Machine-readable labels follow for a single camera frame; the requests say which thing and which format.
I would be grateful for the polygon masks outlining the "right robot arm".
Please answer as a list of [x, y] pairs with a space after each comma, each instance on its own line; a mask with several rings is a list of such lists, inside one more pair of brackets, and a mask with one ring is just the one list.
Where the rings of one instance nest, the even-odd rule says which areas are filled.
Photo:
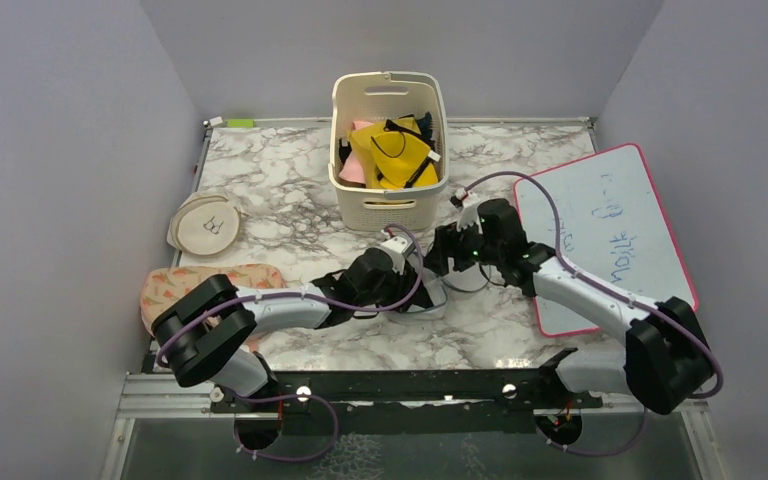
[[560, 407], [576, 393], [616, 393], [666, 415], [686, 399], [704, 397], [709, 380], [713, 393], [722, 386], [721, 369], [687, 302], [615, 291], [553, 247], [528, 240], [517, 210], [504, 199], [463, 207], [458, 221], [437, 227], [424, 264], [440, 276], [492, 266], [504, 285], [565, 307], [622, 345], [613, 352], [573, 349], [544, 363], [537, 393], [549, 406]]

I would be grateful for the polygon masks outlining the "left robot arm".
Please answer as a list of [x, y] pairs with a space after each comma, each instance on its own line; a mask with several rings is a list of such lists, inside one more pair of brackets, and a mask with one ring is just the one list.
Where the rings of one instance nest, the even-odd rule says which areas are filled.
[[273, 401], [277, 380], [261, 354], [243, 350], [249, 337], [331, 328], [358, 313], [432, 305], [422, 267], [379, 246], [301, 287], [241, 289], [225, 274], [212, 275], [164, 311], [151, 331], [159, 345], [157, 364], [170, 369], [179, 386], [212, 382], [258, 411]]

